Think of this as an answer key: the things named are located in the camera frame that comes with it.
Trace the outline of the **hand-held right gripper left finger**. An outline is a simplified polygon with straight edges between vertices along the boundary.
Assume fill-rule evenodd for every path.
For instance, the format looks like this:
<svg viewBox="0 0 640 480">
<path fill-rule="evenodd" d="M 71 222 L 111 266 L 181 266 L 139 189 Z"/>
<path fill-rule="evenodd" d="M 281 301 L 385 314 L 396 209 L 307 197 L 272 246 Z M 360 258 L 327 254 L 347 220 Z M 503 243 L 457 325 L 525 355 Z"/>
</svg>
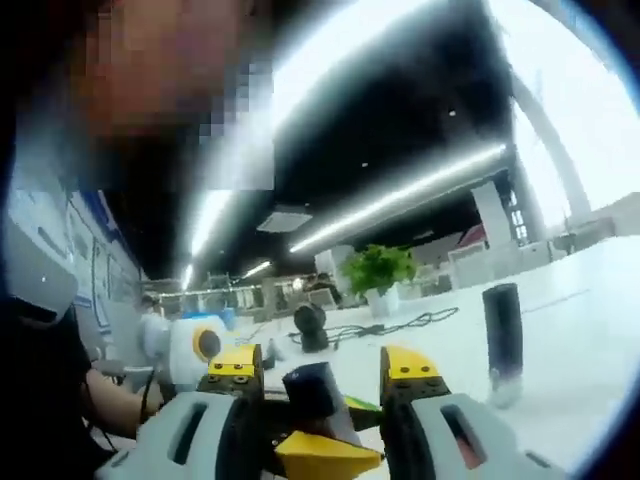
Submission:
<svg viewBox="0 0 640 480">
<path fill-rule="evenodd" d="M 97 479 L 259 479 L 264 399 L 261 347 L 240 345 L 212 359 L 196 391 L 177 394 L 139 429 L 136 445 Z"/>
</svg>

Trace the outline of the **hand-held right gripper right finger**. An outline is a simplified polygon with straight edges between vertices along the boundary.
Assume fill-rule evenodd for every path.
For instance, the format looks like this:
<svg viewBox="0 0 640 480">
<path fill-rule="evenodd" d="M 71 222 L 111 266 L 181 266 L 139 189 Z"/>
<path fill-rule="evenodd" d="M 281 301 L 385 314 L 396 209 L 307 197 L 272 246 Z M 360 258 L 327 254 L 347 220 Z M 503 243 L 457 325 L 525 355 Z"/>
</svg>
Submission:
<svg viewBox="0 0 640 480">
<path fill-rule="evenodd" d="M 567 479 L 519 449 L 485 404 L 453 393 L 435 364 L 405 347 L 380 352 L 380 434 L 392 479 Z"/>
</svg>

